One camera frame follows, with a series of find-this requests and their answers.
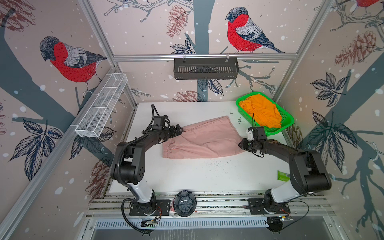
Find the pink shorts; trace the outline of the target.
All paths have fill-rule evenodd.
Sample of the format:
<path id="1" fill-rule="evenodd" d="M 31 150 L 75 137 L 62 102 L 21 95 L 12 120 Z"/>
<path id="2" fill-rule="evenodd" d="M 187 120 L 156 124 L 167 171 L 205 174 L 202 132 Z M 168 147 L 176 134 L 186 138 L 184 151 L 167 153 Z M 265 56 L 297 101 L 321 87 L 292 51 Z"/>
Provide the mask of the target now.
<path id="1" fill-rule="evenodd" d="M 243 138 L 228 116 L 206 120 L 183 127 L 181 135 L 162 144 L 163 158 L 215 159 L 230 157 L 244 152 L 239 147 Z"/>

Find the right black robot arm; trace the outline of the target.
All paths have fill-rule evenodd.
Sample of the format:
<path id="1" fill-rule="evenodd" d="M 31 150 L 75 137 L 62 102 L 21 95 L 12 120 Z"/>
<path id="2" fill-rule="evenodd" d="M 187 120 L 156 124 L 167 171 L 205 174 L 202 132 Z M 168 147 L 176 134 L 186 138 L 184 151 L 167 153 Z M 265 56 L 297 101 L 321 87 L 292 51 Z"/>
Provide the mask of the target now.
<path id="1" fill-rule="evenodd" d="M 239 147 L 255 156 L 274 156 L 289 164 L 290 180 L 283 185 L 269 189 L 264 194 L 263 209 L 274 214 L 289 201 L 309 193 L 330 190 L 332 181 L 317 151 L 305 151 L 268 139 L 263 127 L 248 128 L 247 137 Z"/>

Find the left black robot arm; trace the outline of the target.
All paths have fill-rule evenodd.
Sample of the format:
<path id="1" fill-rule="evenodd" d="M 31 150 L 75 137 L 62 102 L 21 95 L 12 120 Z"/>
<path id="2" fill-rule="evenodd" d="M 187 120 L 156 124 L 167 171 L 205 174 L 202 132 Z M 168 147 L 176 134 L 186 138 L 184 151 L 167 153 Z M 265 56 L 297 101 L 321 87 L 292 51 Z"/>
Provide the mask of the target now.
<path id="1" fill-rule="evenodd" d="M 111 178 L 133 194 L 134 198 L 128 201 L 145 215 L 157 210 L 155 191 L 142 181 L 146 170 L 146 152 L 155 145 L 180 136 L 183 131 L 180 125 L 172 126 L 167 115 L 153 116 L 141 137 L 117 146 L 110 167 Z"/>

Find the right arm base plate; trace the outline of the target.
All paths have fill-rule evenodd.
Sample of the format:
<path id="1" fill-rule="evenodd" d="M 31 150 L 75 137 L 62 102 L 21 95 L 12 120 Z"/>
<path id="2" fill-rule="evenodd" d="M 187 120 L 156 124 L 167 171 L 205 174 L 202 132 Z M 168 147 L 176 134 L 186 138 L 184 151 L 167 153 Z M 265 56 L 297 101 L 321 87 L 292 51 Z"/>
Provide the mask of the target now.
<path id="1" fill-rule="evenodd" d="M 247 209 L 251 215 L 290 215 L 288 203 L 275 203 L 261 198 L 248 199 Z"/>

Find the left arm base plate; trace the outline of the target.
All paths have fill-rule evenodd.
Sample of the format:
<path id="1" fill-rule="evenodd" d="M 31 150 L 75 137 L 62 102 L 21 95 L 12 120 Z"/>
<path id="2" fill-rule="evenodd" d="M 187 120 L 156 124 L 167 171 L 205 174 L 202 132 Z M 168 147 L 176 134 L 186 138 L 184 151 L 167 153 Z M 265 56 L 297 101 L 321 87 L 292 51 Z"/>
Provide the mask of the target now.
<path id="1" fill-rule="evenodd" d="M 170 214 L 170 200 L 156 200 L 151 203 L 131 203 L 130 217 L 168 216 Z"/>

